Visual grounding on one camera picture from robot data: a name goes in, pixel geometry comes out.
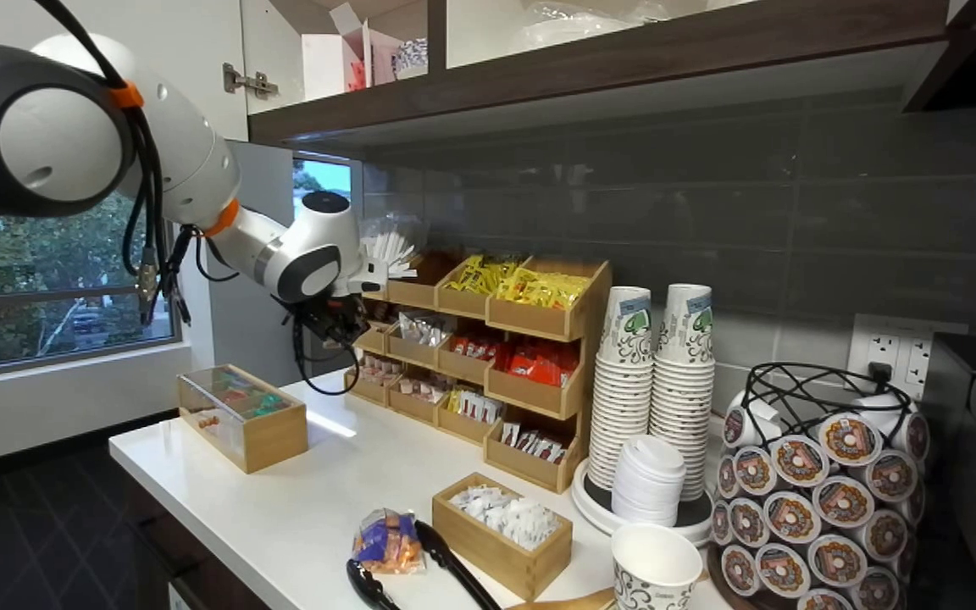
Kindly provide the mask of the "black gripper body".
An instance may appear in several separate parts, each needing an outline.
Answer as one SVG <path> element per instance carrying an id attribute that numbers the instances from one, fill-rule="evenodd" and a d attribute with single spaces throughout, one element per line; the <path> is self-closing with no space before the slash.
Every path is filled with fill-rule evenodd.
<path id="1" fill-rule="evenodd" d="M 301 303 L 295 314 L 320 343 L 348 344 L 369 330 L 365 307 L 356 295 L 344 297 L 320 295 Z"/>

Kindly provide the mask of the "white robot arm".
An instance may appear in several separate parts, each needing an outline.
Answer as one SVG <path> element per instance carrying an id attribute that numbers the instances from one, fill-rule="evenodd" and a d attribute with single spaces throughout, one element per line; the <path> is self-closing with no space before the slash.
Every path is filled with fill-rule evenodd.
<path id="1" fill-rule="evenodd" d="M 115 37 L 0 44 L 0 216 L 71 216 L 107 193 L 147 210 L 141 295 L 168 295 L 201 236 L 321 343 L 369 330 L 374 275 L 344 196 L 309 193 L 290 222 L 250 210 L 226 138 Z"/>

